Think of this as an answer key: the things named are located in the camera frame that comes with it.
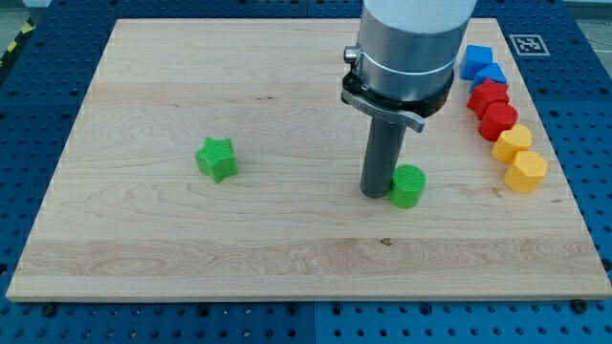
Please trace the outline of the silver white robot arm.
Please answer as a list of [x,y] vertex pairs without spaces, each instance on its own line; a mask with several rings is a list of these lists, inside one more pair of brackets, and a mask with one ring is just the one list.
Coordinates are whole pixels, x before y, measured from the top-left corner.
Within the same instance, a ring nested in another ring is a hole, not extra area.
[[344,61],[375,95],[418,101],[440,93],[475,0],[363,0],[357,42]]

